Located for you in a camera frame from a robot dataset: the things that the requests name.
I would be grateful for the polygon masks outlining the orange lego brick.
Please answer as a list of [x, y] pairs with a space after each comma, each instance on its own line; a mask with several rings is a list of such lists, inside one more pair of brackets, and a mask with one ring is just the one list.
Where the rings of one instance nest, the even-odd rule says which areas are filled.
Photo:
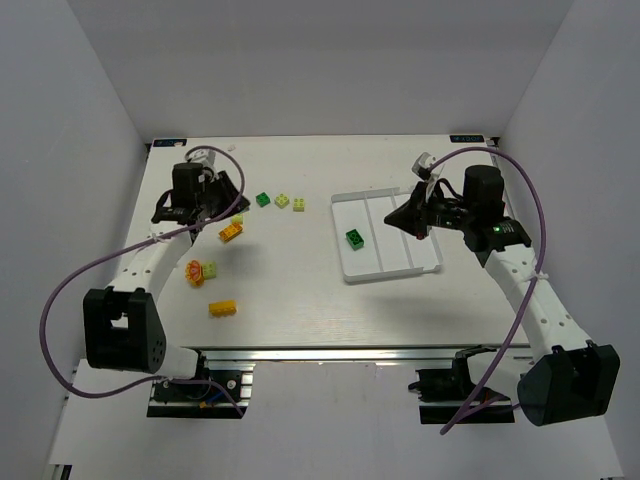
[[237, 238], [243, 232], [243, 225], [240, 223], [231, 223], [218, 233], [219, 239], [223, 243], [229, 243]]

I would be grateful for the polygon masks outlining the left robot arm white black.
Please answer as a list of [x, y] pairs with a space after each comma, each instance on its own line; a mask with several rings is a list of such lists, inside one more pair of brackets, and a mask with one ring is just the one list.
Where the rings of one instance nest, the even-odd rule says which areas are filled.
[[103, 289], [83, 299], [86, 356], [96, 369], [142, 372], [171, 379], [196, 376], [199, 354], [170, 344], [156, 307], [181, 257], [202, 231], [202, 222], [228, 218], [249, 206], [224, 170], [209, 160], [178, 163], [172, 188], [161, 195], [147, 239]]

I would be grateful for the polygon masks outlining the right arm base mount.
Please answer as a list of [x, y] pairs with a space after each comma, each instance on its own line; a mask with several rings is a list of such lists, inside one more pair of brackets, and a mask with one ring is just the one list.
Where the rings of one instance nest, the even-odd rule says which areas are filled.
[[[418, 395], [422, 425], [445, 425], [456, 413], [475, 385], [471, 382], [467, 360], [482, 353], [495, 353], [496, 348], [475, 346], [455, 354], [451, 366], [417, 370], [418, 380], [408, 390]], [[501, 397], [484, 387], [470, 405], [470, 409], [487, 403], [476, 413], [464, 417], [460, 424], [513, 424], [514, 407], [507, 397]]]

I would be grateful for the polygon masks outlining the dark green lego brick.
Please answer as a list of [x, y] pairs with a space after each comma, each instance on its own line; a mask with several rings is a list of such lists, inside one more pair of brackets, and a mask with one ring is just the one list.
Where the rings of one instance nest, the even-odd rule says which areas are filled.
[[345, 237], [352, 250], [357, 251], [364, 247], [364, 239], [357, 229], [347, 231]]

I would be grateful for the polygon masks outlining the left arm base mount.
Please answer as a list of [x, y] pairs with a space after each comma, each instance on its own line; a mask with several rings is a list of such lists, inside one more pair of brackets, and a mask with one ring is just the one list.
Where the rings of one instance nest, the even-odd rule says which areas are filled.
[[156, 382], [147, 405], [148, 418], [240, 419], [251, 398], [254, 364], [217, 358], [201, 351], [198, 384]]

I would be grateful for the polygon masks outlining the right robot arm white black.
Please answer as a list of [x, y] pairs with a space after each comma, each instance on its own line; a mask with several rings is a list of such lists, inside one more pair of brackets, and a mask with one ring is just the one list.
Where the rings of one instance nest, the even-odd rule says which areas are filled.
[[468, 348], [457, 352], [442, 387], [473, 398], [488, 390], [515, 403], [536, 426], [605, 414], [620, 357], [613, 346], [591, 339], [538, 271], [538, 251], [522, 225], [505, 213], [500, 170], [471, 166], [461, 193], [444, 195], [449, 185], [436, 177], [418, 182], [384, 222], [418, 240], [434, 227], [461, 232], [513, 308], [532, 359], [518, 360], [505, 347]]

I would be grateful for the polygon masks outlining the dark green square lego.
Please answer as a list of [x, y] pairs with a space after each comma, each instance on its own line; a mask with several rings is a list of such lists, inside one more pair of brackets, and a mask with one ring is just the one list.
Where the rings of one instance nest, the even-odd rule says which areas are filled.
[[266, 192], [262, 192], [256, 196], [256, 202], [260, 207], [265, 207], [271, 202], [271, 200]]

